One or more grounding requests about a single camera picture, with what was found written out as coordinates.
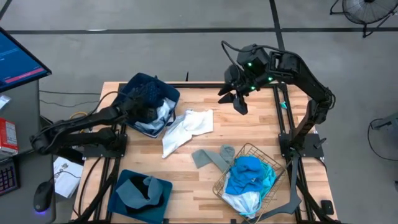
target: wire basket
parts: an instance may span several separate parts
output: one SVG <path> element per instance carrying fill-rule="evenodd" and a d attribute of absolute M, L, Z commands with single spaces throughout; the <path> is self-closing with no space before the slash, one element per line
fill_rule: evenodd
<path fill-rule="evenodd" d="M 278 162 L 276 162 L 275 160 L 273 160 L 273 158 L 269 157 L 267 154 L 263 153 L 260 149 L 258 149 L 256 146 L 253 146 L 250 143 L 246 143 L 242 149 L 237 153 L 237 155 L 235 156 L 235 159 L 237 159 L 240 156 L 255 156 L 256 158 L 260 159 L 262 162 L 265 162 L 266 164 L 270 165 L 273 170 L 275 171 L 276 176 L 279 176 L 280 174 L 282 174 L 280 176 L 280 178 L 277 179 L 277 181 L 274 183 L 274 185 L 272 186 L 271 190 L 267 193 L 267 195 L 262 199 L 262 205 L 261 208 L 256 212 L 256 217 L 255 219 L 249 219 L 248 217 L 241 215 L 243 217 L 243 219 L 245 219 L 248 223 L 257 223 L 261 217 L 261 215 L 266 211 L 266 208 L 269 205 L 269 202 L 271 202 L 272 198 L 274 198 L 276 192 L 278 191 L 280 185 L 283 183 L 285 177 L 286 177 L 286 168 L 282 165 L 280 165 Z M 231 168 L 234 163 L 235 163 L 235 159 L 233 161 L 233 163 L 230 165 L 229 168 Z M 221 176 L 221 178 L 219 180 L 217 180 L 217 182 L 214 184 L 213 186 L 213 193 L 219 197 L 221 200 L 223 200 L 225 203 L 227 203 L 231 208 L 232 206 L 226 202 L 221 196 L 224 193 L 224 183 L 225 183 L 225 178 L 227 173 L 229 172 L 229 169 L 227 169 L 223 175 Z"/>

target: white cloth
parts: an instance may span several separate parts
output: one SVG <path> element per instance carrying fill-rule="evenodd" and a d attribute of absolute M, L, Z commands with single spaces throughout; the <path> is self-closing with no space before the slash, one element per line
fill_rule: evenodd
<path fill-rule="evenodd" d="M 166 158 L 178 147 L 192 138 L 213 131 L 213 110 L 195 112 L 186 110 L 184 115 L 176 117 L 163 137 L 163 156 Z"/>
<path fill-rule="evenodd" d="M 135 125 L 138 127 L 141 127 L 145 130 L 159 130 L 160 128 L 163 127 L 164 123 L 167 122 L 166 119 L 169 115 L 169 112 L 172 108 L 174 108 L 175 102 L 168 99 L 164 98 L 163 99 L 163 105 L 156 108 L 157 112 L 157 119 L 154 120 L 151 123 L 142 123 L 142 122 L 135 122 Z"/>
<path fill-rule="evenodd" d="M 230 195 L 225 193 L 225 188 L 228 184 L 228 179 L 231 175 L 229 172 L 225 177 L 225 184 L 223 188 L 222 198 L 228 202 L 237 212 L 248 218 L 254 218 L 256 211 L 261 207 L 260 192 L 246 192 L 241 195 Z"/>

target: concrete floor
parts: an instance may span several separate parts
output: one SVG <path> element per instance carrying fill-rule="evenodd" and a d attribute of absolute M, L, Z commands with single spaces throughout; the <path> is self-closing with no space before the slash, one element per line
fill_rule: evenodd
<path fill-rule="evenodd" d="M 370 120 L 398 110 L 398 32 L 283 32 L 285 28 L 360 27 L 344 16 L 329 16 L 333 0 L 276 1 L 287 50 L 298 53 L 337 97 L 318 132 L 324 144 L 330 187 L 345 223 L 396 223 L 398 162 L 378 158 L 366 131 Z M 156 29 L 195 27 L 274 27 L 269 1 L 261 0 L 12 0 L 0 21 L 6 30 Z M 383 27 L 398 27 L 393 16 Z M 137 72 L 164 81 L 221 81 L 229 62 L 220 41 L 237 47 L 278 46 L 275 32 L 196 34 L 14 35 L 53 70 L 40 89 L 97 92 L 105 81 L 126 81 Z M 98 96 L 50 95 L 41 99 L 74 105 Z M 95 104 L 61 108 L 41 104 L 41 113 L 65 119 Z M 397 143 L 384 130 L 371 133 L 374 148 L 398 159 Z M 57 222 L 72 212 L 72 200 L 57 204 Z"/>

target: wooden tabletop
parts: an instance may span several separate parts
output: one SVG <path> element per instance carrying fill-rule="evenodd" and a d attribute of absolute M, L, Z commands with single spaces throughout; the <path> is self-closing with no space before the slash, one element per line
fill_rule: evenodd
<path fill-rule="evenodd" d="M 101 97 L 110 91 L 118 90 L 119 84 L 120 82 L 105 82 Z M 295 124 L 297 125 L 305 115 L 308 98 L 296 86 L 289 85 L 288 89 L 290 104 Z M 179 147 L 166 159 L 162 159 L 163 134 L 157 139 L 152 139 L 131 128 L 127 128 L 126 130 L 129 141 L 126 155 L 121 159 L 119 173 L 124 169 L 128 169 L 134 172 L 153 175 L 158 179 L 168 180 L 173 183 L 171 198 L 165 214 L 165 218 L 169 218 L 170 223 L 229 223 L 234 218 L 239 223 L 242 220 L 231 207 L 212 192 L 213 184 L 222 175 L 217 166 L 208 164 L 200 169 L 196 168 L 191 157 L 191 153 L 196 150 L 206 149 L 219 152 L 222 144 L 230 144 L 238 152 L 245 143 L 249 142 L 280 164 L 285 165 L 277 140 L 280 130 L 272 89 L 263 88 L 261 91 L 254 92 L 250 97 L 247 97 L 246 103 L 248 104 L 249 113 L 245 116 L 236 112 L 232 104 L 218 104 L 217 101 L 220 98 L 217 95 L 218 90 L 216 88 L 178 89 L 181 96 L 176 108 L 176 114 L 183 114 L 186 109 L 193 109 L 195 111 L 213 109 L 214 131 L 194 136 L 191 141 Z M 105 106 L 109 106 L 115 97 L 116 94 L 112 94 L 105 98 L 99 106 L 99 110 Z M 282 93 L 280 93 L 280 100 L 283 101 Z M 285 127 L 289 130 L 286 111 L 283 111 L 283 114 L 284 121 L 286 122 Z M 75 210 L 78 209 L 83 182 L 95 160 L 96 158 L 92 158 L 85 162 L 80 180 L 81 184 L 79 185 L 75 201 Z M 104 159 L 99 161 L 90 175 L 83 194 L 82 211 L 84 211 L 97 194 L 103 170 L 103 161 Z M 313 158 L 303 158 L 303 164 L 309 191 L 318 204 L 320 204 L 321 200 L 333 201 L 325 168 L 319 161 Z M 272 210 L 287 203 L 289 196 L 289 180 L 285 178 L 267 210 Z M 109 190 L 103 199 L 100 219 L 105 218 L 108 199 Z M 303 203 L 300 204 L 300 207 L 302 210 L 305 210 Z M 302 216 L 303 218 L 307 217 L 304 212 L 302 212 Z M 141 223 L 140 221 L 116 213 L 112 216 L 112 222 Z M 277 214 L 263 220 L 261 223 L 295 223 L 295 217 L 289 214 Z"/>

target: red box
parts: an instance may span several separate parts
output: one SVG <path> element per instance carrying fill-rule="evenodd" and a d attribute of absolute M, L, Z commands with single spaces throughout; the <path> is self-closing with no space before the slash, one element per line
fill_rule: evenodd
<path fill-rule="evenodd" d="M 18 154 L 15 124 L 0 118 L 0 154 L 13 156 Z"/>

